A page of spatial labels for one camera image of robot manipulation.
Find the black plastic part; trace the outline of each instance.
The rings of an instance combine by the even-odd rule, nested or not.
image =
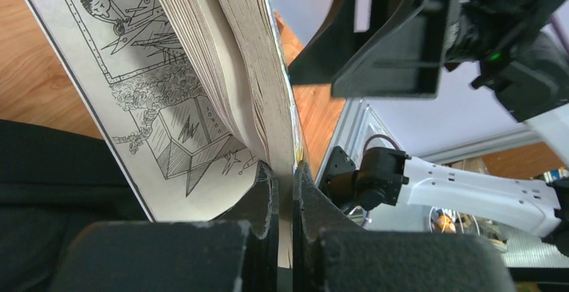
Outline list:
[[[401,186],[409,183],[409,178],[403,175],[408,158],[400,150],[381,147],[367,149],[356,179],[355,198],[358,205],[365,210],[371,210],[380,203],[395,206]]]
[[[545,33],[521,41],[495,60],[480,61],[474,88],[492,89],[502,106],[525,121],[569,102],[569,57]]]
[[[336,146],[328,157],[318,188],[338,209],[346,212],[356,206],[354,186],[357,176],[354,161]]]
[[[561,224],[547,237],[541,240],[553,244],[559,252],[569,257],[569,178],[555,180],[548,184],[555,189],[561,209],[555,210],[555,216]]]
[[[309,165],[301,162],[295,173],[293,187],[294,291],[322,291],[327,273],[323,268],[319,237],[321,231],[326,229],[364,231],[316,187]],[[361,291],[376,290],[369,285]]]
[[[479,236],[328,230],[320,240],[329,292],[516,291],[496,248]]]
[[[275,291],[278,258],[278,181],[265,162],[257,165],[255,185],[216,218],[249,222],[249,252],[243,260],[243,291]]]
[[[521,36],[535,36],[563,2],[565,0],[533,0],[522,7],[523,15],[504,16],[499,13],[495,27],[502,28],[499,30],[500,38],[492,43],[493,47],[486,51],[486,55],[492,56],[509,49]]]
[[[569,277],[569,269],[552,267],[511,267],[510,275],[515,282],[540,282],[540,291],[563,291]]]
[[[356,0],[334,0],[289,67],[292,85],[332,83],[334,97],[434,97],[456,0],[372,0],[370,28],[354,33]]]
[[[50,291],[241,291],[252,235],[247,222],[94,224]]]

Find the open book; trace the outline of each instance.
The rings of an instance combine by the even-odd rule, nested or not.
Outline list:
[[[26,1],[150,220],[210,220],[259,160],[292,203],[301,134],[268,0]]]

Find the green led light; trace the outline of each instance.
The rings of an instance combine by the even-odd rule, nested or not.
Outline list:
[[[502,54],[497,52],[496,54],[493,54],[492,57],[490,57],[490,60],[498,60],[500,56],[502,56]]]

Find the comic illustration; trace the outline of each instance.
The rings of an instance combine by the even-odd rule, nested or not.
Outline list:
[[[137,154],[148,146],[165,180],[187,177],[186,196],[212,162],[221,175],[256,163],[223,125],[158,0],[64,0],[116,103],[137,131],[112,135]]]

